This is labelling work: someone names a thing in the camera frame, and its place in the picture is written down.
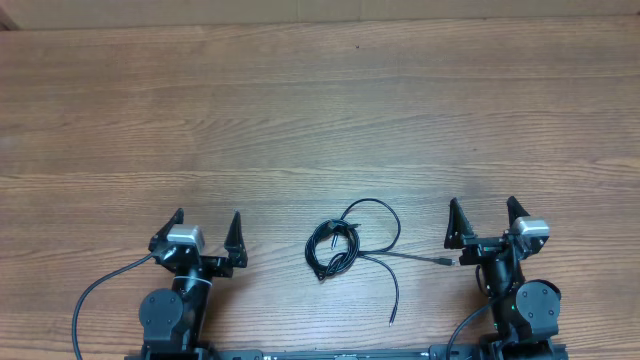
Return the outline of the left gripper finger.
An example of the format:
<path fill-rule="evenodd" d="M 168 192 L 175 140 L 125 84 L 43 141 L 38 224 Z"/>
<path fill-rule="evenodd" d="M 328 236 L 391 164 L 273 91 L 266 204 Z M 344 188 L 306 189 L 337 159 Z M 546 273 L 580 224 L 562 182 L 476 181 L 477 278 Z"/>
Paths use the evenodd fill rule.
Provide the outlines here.
<path fill-rule="evenodd" d="M 227 233 L 224 248 L 228 252 L 228 259 L 233 267 L 246 268 L 248 255 L 242 234 L 241 214 L 234 212 L 234 217 Z"/>
<path fill-rule="evenodd" d="M 182 224 L 184 222 L 184 209 L 178 208 L 168 222 L 161 227 L 155 235 L 153 235 L 149 241 L 150 248 L 157 248 L 159 245 L 167 242 L 167 237 L 170 230 L 176 224 Z"/>

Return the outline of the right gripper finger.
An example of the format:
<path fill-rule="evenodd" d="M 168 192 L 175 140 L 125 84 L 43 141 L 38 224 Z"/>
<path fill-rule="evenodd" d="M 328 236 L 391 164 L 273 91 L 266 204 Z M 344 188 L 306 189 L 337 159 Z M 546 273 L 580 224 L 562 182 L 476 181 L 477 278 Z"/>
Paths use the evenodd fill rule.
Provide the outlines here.
<path fill-rule="evenodd" d="M 462 249 L 471 244 L 475 233 L 457 198 L 449 203 L 449 219 L 444 240 L 445 249 Z"/>
<path fill-rule="evenodd" d="M 506 205 L 508 210 L 510 228 L 514 226 L 518 218 L 530 216 L 530 214 L 522 207 L 515 196 L 510 196 L 506 201 Z"/>

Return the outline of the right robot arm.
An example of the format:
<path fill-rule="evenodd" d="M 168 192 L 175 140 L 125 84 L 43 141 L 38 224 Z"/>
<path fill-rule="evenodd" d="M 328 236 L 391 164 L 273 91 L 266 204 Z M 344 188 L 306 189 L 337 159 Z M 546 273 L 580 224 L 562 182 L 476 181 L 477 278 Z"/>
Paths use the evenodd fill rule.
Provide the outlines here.
<path fill-rule="evenodd" d="M 552 337 L 559 333 L 560 289 L 547 280 L 528 281 L 521 262 L 537 254 L 550 238 L 550 226 L 531 216 L 511 196 L 507 202 L 508 228 L 499 236 L 478 236 L 459 201 L 449 203 L 446 249 L 462 251 L 459 264 L 475 267 L 476 283 L 488 303 L 465 318 L 454 330 L 444 350 L 446 359 L 566 359 L 563 345 Z M 495 332 L 480 337 L 476 345 L 456 347 L 455 340 L 474 319 L 489 311 Z"/>

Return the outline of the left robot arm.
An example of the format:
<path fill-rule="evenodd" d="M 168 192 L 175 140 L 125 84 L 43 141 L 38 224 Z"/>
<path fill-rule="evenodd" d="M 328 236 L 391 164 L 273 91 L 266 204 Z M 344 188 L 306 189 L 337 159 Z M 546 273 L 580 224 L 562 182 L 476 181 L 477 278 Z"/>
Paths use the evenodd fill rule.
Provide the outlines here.
<path fill-rule="evenodd" d="M 204 255 L 201 228 L 184 222 L 178 209 L 154 234 L 148 249 L 156 264 L 173 274 L 169 288 L 150 292 L 139 307 L 143 345 L 137 359 L 198 359 L 220 357 L 201 340 L 209 295 L 215 278 L 230 278 L 248 265 L 241 229 L 241 214 L 234 213 L 224 249 L 225 256 Z"/>

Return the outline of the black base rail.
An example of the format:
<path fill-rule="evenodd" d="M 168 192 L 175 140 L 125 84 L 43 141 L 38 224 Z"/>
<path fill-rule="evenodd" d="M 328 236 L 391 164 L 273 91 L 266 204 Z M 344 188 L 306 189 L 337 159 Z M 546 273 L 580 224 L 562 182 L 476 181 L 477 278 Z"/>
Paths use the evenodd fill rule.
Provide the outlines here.
<path fill-rule="evenodd" d="M 260 350 L 219 351 L 222 360 L 568 360 L 564 345 L 516 345 L 502 349 L 501 355 L 494 355 L 487 347 L 476 344 L 453 345 L 447 352 L 447 345 L 431 345 L 418 349 L 378 349 L 378 350 L 333 350 L 333 351 L 291 351 L 263 352 Z"/>

